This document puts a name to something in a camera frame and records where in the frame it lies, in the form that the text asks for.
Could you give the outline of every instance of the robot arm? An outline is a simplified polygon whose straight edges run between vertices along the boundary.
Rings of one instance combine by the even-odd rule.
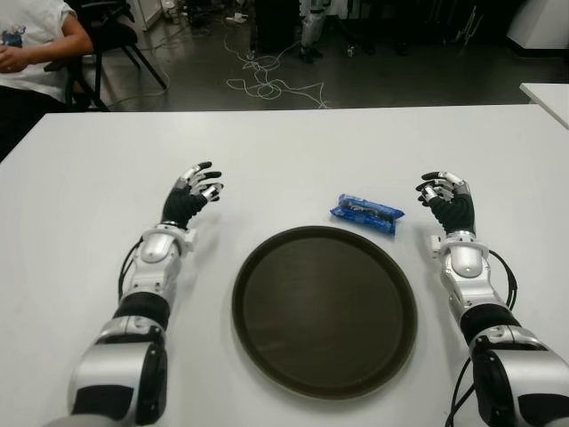
[[[491,427],[569,426],[569,365],[520,326],[492,287],[469,185],[448,172],[422,178],[419,200],[446,231],[433,238],[433,253],[469,346],[481,418]]]
[[[142,235],[134,272],[113,318],[73,373],[70,417],[48,427],[115,427],[155,423],[166,405],[165,332],[176,296],[181,259],[192,249],[190,218],[219,199],[223,186],[203,183],[221,173],[190,168],[174,184],[162,220]]]

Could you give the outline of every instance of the robot finger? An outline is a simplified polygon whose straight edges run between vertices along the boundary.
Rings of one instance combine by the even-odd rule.
[[[440,178],[449,181],[451,184],[457,187],[460,185],[464,185],[466,183],[461,177],[455,175],[454,173],[444,172],[444,171],[425,173],[424,175],[421,176],[421,178],[426,181],[432,181],[436,180],[437,178]]]
[[[212,167],[212,162],[202,162],[197,165],[193,165],[180,177],[180,179],[188,182],[194,177],[194,175],[209,167]]]
[[[433,198],[439,197],[439,195],[430,185],[426,185],[421,189],[421,197],[428,204]]]
[[[202,196],[204,196],[208,202],[217,202],[220,199],[220,193],[222,189],[223,184],[215,182],[202,192]]]
[[[428,185],[432,188],[443,187],[450,192],[453,192],[453,190],[454,190],[454,186],[451,182],[449,182],[447,180],[442,180],[439,178],[437,178],[435,180],[431,180],[431,181],[425,181],[422,184],[419,184],[415,189],[417,191],[422,191]]]
[[[210,178],[220,178],[221,172],[206,172],[206,173],[197,173],[192,178],[189,179],[188,185],[192,189],[196,184],[203,180],[207,180]]]
[[[447,202],[451,201],[454,197],[453,191],[446,186],[433,187],[433,190]]]
[[[195,185],[194,187],[191,188],[189,194],[191,194],[192,196],[197,196],[198,194],[201,194],[204,191],[206,191],[208,188],[209,188],[208,184]]]

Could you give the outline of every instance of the person's hand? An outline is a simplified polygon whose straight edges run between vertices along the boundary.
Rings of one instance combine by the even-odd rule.
[[[0,46],[0,73],[19,73],[29,65],[28,51],[19,47]]]

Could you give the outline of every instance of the round tray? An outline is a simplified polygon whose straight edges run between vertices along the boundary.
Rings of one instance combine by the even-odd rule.
[[[417,308],[403,271],[372,242],[301,227],[249,255],[233,321],[268,377],[311,397],[348,399],[382,386],[406,362]]]

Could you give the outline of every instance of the white wall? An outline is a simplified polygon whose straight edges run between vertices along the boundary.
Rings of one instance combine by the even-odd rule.
[[[569,45],[569,0],[528,0],[508,37],[525,49],[565,49]]]

